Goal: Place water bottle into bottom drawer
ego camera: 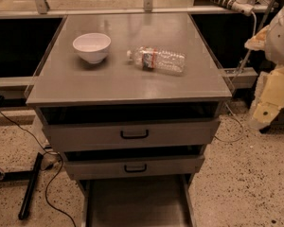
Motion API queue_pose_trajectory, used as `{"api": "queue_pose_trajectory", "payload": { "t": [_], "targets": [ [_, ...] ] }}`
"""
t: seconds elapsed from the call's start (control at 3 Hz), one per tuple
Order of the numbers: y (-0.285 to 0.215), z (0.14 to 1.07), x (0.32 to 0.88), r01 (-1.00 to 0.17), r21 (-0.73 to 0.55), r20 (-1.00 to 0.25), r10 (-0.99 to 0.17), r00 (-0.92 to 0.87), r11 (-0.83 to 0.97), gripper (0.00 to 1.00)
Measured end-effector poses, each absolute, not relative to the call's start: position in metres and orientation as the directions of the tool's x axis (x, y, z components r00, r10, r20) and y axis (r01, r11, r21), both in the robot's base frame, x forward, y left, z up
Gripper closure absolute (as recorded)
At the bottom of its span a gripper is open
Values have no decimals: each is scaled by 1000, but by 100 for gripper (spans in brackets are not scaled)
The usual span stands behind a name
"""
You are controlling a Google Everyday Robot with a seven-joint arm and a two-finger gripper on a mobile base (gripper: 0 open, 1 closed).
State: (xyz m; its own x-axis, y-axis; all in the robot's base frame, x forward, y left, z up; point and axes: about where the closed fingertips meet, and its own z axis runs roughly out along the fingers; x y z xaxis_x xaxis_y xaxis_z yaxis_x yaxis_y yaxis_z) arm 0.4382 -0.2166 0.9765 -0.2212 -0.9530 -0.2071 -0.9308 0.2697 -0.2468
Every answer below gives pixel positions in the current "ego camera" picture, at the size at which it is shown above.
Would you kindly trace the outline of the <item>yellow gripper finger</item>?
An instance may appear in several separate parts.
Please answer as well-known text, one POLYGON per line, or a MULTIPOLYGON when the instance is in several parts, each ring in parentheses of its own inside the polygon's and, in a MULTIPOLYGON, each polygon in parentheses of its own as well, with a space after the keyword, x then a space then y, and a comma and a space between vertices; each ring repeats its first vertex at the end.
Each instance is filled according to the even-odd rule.
POLYGON ((271 125, 283 108, 284 66, 278 65, 270 73, 260 73, 248 124, 252 129, 262 130, 271 125))
POLYGON ((269 27, 265 26, 256 35, 248 39, 244 46, 249 50, 259 51, 265 49, 266 35, 269 27))

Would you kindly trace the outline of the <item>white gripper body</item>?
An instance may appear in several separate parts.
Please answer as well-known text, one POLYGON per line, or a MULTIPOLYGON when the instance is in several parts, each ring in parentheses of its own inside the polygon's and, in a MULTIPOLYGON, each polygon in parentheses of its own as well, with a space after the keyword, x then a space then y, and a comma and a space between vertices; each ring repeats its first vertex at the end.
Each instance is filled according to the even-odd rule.
POLYGON ((269 61, 284 65, 284 6, 269 24, 265 56, 269 61))

